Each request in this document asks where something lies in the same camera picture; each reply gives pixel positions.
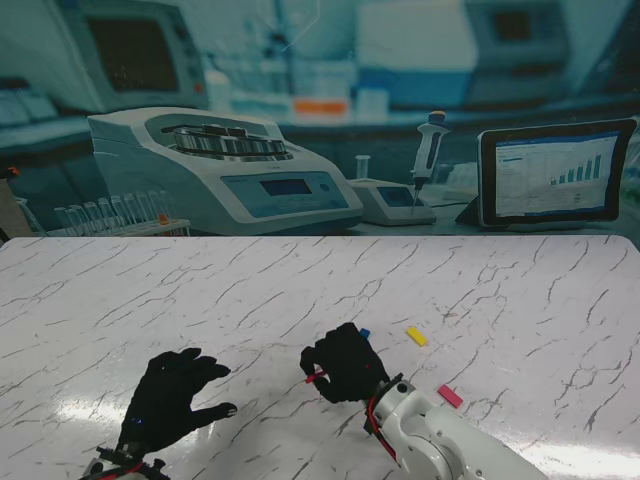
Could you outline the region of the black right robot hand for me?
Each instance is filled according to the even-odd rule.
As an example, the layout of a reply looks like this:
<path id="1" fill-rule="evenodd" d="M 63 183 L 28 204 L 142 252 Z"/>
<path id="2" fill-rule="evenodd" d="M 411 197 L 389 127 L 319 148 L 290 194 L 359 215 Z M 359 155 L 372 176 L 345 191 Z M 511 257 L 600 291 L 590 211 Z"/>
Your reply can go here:
<path id="1" fill-rule="evenodd" d="M 301 352 L 300 367 L 320 395 L 335 404 L 371 399 L 390 377 L 353 322 L 330 330 Z"/>

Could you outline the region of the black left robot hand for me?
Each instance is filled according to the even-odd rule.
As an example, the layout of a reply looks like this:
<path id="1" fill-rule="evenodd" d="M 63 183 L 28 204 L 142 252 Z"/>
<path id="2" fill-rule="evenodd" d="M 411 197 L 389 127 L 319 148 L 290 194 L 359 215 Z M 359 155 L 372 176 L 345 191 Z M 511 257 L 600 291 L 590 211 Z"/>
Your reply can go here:
<path id="1" fill-rule="evenodd" d="M 233 417 L 237 406 L 225 402 L 199 410 L 191 403 L 208 383 L 230 369 L 199 348 L 166 351 L 152 358 L 121 424 L 117 448 L 139 456 L 163 450 L 192 431 Z"/>

